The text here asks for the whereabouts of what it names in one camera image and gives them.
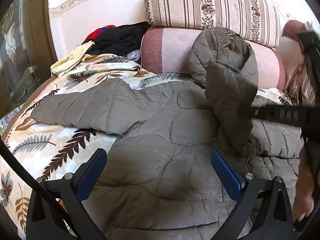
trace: human hand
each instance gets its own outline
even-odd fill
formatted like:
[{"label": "human hand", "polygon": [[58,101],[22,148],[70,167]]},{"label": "human hand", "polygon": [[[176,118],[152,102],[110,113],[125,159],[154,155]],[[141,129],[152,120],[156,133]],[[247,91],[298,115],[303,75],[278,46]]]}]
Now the human hand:
[{"label": "human hand", "polygon": [[[320,186],[320,173],[317,177]],[[308,217],[313,210],[314,200],[312,193],[315,189],[315,179],[308,164],[308,154],[305,147],[300,152],[299,174],[296,183],[296,196],[293,204],[293,218],[301,221]]]}]

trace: striped fabric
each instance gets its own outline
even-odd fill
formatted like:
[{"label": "striped fabric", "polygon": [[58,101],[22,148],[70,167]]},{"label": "striped fabric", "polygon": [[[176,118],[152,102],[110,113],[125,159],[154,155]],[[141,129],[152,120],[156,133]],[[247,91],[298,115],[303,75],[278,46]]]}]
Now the striped fabric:
[{"label": "striped fabric", "polygon": [[155,26],[192,29],[229,28],[242,38],[277,47],[280,20],[266,0],[145,0],[148,21]]}]

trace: metal screw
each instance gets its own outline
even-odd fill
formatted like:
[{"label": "metal screw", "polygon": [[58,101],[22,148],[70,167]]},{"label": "metal screw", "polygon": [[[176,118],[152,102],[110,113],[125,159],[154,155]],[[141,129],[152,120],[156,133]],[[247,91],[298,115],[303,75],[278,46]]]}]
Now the metal screw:
[{"label": "metal screw", "polygon": [[283,182],[283,179],[280,176],[276,176],[276,181]]},{"label": "metal screw", "polygon": [[71,179],[73,177],[72,173],[67,173],[66,175],[64,175],[65,179]]},{"label": "metal screw", "polygon": [[248,173],[245,174],[245,177],[246,177],[247,179],[253,179],[253,174],[250,173],[250,172],[248,172]]}]

